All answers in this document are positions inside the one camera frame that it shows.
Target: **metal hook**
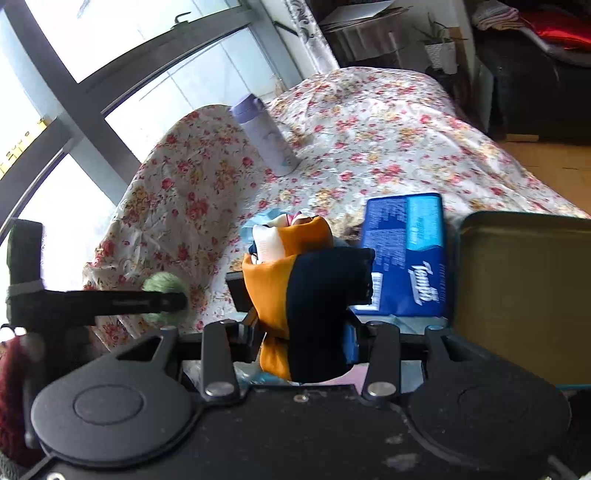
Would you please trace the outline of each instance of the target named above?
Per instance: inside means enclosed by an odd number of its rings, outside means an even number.
[[[191,12],[185,12],[185,13],[183,13],[183,14],[178,14],[176,17],[174,17],[174,24],[175,24],[175,25],[178,25],[179,23],[181,23],[181,22],[179,21],[179,18],[181,18],[181,17],[184,17],[185,15],[188,15],[188,14],[190,14],[190,13],[191,13]]]

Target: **window frame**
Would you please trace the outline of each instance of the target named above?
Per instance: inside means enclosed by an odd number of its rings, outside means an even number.
[[[117,205],[137,172],[139,160],[105,117],[162,72],[244,28],[250,29],[285,87],[302,81],[261,0],[242,0],[238,7],[180,22],[79,83],[25,0],[7,3],[0,11],[0,46],[40,117],[50,123],[0,180],[0,242],[13,218],[68,153]]]

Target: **white flower pot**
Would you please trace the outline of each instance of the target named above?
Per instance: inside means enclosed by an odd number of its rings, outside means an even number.
[[[434,69],[442,69],[448,75],[457,73],[456,44],[454,42],[425,45]]]

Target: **curtain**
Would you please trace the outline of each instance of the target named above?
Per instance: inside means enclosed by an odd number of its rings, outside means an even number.
[[[316,72],[330,73],[339,68],[335,55],[306,4],[306,0],[283,0],[290,11],[300,40],[310,56]]]

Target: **green pompom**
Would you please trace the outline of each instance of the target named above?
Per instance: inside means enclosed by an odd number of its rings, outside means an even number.
[[[176,275],[169,272],[158,272],[146,279],[142,286],[144,291],[159,291],[161,293],[184,293],[189,298],[189,288]],[[179,312],[144,313],[142,315],[148,323],[156,325],[175,325],[183,323],[189,316],[187,308]]]

